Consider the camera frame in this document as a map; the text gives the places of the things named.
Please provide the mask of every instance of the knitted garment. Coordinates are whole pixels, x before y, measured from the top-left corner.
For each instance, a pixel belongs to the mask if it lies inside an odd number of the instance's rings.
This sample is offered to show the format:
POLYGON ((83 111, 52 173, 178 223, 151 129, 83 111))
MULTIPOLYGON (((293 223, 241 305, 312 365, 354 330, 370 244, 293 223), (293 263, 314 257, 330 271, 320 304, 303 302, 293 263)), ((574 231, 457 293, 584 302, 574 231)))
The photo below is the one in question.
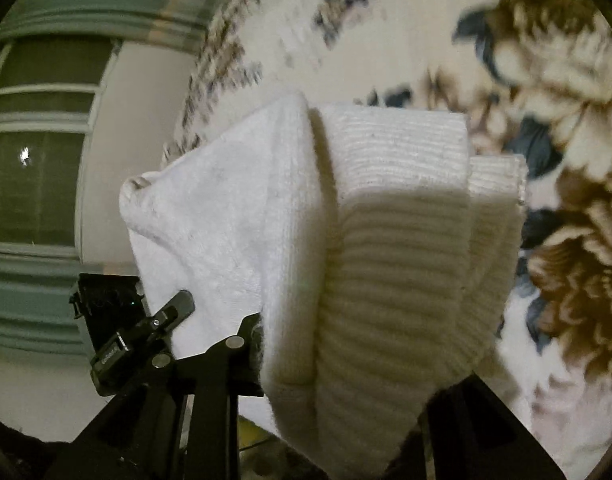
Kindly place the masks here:
POLYGON ((470 156, 460 115, 289 94, 126 182, 120 208, 151 309, 195 298, 176 356, 261 311, 266 397, 242 415, 333 478, 374 478, 490 348, 525 176, 470 156))

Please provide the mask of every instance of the metal screw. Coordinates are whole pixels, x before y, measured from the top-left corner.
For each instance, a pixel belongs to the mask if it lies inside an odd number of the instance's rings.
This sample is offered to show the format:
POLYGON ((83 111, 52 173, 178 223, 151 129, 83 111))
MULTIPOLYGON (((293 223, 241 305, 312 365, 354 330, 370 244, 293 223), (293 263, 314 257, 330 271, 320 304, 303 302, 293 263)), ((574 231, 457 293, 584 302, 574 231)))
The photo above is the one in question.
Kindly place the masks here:
POLYGON ((170 363, 170 355, 168 354, 157 354, 151 361, 155 368, 165 368, 170 363))
POLYGON ((226 340, 226 346, 231 350, 236 350, 244 346, 244 338, 238 335, 232 335, 226 340))

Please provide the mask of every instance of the floral bedsheet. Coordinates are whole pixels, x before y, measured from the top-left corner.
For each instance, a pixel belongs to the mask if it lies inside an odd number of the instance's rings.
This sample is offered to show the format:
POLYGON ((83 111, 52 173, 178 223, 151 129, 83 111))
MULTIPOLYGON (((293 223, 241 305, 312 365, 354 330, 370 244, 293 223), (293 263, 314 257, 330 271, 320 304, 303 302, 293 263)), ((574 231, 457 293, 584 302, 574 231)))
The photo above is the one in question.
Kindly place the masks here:
POLYGON ((287 88, 464 113, 475 151, 525 156, 516 284, 478 371, 585 478, 612 440, 612 32, 592 1, 226 0, 164 165, 287 88))

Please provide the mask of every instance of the white sweater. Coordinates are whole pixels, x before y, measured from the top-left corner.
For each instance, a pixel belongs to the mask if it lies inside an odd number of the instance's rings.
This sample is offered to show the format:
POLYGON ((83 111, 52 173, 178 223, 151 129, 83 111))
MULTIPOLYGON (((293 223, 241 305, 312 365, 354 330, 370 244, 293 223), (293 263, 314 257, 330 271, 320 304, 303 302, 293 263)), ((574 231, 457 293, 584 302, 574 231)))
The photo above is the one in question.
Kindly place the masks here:
POLYGON ((525 174, 470 156, 460 115, 289 94, 126 182, 120 207, 152 309, 195 298, 175 354, 261 311, 267 399, 241 413, 334 478, 373 478, 490 347, 525 174))

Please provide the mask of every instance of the folded sweater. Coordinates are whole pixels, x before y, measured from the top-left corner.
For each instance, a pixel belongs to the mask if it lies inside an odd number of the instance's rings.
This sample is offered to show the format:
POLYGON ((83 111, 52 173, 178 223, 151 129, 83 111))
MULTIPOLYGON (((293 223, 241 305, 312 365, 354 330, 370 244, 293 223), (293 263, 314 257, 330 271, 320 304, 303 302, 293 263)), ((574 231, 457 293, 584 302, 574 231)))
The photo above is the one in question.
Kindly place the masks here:
POLYGON ((261 312, 266 397, 241 413, 333 478, 374 478, 490 347, 525 176, 470 156, 460 115, 288 94, 127 181, 120 208, 150 307, 195 299, 176 356, 261 312))

